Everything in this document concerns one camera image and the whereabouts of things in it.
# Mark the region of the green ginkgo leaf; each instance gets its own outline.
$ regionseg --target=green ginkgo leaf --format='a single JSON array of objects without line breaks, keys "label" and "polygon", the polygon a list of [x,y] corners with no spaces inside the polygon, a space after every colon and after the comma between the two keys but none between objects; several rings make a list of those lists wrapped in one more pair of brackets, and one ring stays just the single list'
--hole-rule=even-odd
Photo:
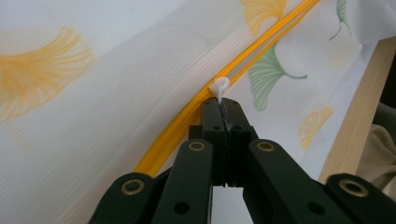
[{"label": "green ginkgo leaf", "polygon": [[337,1],[337,16],[338,16],[338,20],[340,21],[340,26],[338,28],[337,33],[334,36],[332,36],[330,40],[335,38],[338,35],[338,33],[340,33],[342,24],[346,26],[346,28],[349,31],[349,34],[351,34],[349,24],[347,23],[347,0]]},{"label": "green ginkgo leaf", "polygon": [[267,107],[271,89],[281,77],[306,78],[306,76],[294,77],[287,74],[276,57],[275,47],[276,44],[269,48],[248,70],[254,105],[260,111]]}]

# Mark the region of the wooden strip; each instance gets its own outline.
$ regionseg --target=wooden strip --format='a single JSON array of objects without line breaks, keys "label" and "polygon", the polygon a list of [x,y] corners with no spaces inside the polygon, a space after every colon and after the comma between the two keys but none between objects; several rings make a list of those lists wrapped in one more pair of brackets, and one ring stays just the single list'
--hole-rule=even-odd
[{"label": "wooden strip", "polygon": [[330,175],[356,174],[376,106],[396,51],[396,36],[378,42],[332,145],[319,182]]}]

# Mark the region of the yellow cord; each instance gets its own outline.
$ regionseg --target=yellow cord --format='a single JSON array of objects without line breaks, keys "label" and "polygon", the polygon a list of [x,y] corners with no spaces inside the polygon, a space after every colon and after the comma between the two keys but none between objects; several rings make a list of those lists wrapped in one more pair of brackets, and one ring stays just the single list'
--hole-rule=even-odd
[{"label": "yellow cord", "polygon": [[239,54],[232,62],[224,67],[217,75],[215,75],[192,99],[186,106],[178,113],[178,115],[168,124],[163,132],[157,137],[154,143],[146,152],[142,160],[137,164],[134,169],[136,173],[143,173],[154,177],[161,169],[167,158],[183,140],[189,131],[190,125],[194,124],[201,117],[199,106],[201,102],[209,97],[212,93],[208,86],[212,81],[218,77],[226,77],[235,67],[240,64],[251,52],[262,45],[265,41],[269,40],[273,35],[276,35],[282,27],[296,20],[292,24],[274,37],[270,43],[264,47],[248,64],[245,65],[234,77],[231,78],[231,84],[240,78],[248,68],[253,65],[275,42],[297,25],[303,19],[305,14],[314,7],[319,0],[306,0],[295,8],[289,15],[284,17],[280,22],[271,27],[263,36],[251,44],[241,54]]}]

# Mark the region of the black metal arm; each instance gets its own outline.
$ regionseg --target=black metal arm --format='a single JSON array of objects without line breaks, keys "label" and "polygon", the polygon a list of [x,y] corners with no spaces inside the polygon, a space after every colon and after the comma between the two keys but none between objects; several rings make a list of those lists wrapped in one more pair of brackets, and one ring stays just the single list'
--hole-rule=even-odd
[{"label": "black metal arm", "polygon": [[210,223],[212,186],[244,188],[254,223],[396,223],[396,203],[354,175],[312,180],[277,143],[259,139],[233,100],[202,103],[174,166],[108,189],[93,223]]}]

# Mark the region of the brass screw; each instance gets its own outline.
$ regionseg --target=brass screw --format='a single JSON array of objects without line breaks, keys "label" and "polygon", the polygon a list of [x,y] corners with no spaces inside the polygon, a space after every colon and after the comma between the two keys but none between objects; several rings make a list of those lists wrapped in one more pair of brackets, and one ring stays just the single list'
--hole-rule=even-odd
[{"label": "brass screw", "polygon": [[205,144],[202,142],[191,142],[189,143],[189,149],[192,151],[201,151],[206,148]]},{"label": "brass screw", "polygon": [[143,182],[143,180],[131,179],[125,181],[125,183],[122,184],[121,191],[125,195],[134,195],[140,193],[144,187],[145,187],[145,182]]},{"label": "brass screw", "polygon": [[267,142],[259,142],[257,144],[257,148],[259,150],[266,151],[266,152],[271,152],[271,151],[275,150],[274,145],[272,145],[271,143],[267,143]]},{"label": "brass screw", "polygon": [[364,198],[369,195],[369,190],[366,187],[351,179],[342,179],[338,185],[346,193],[352,194],[356,197]]}]

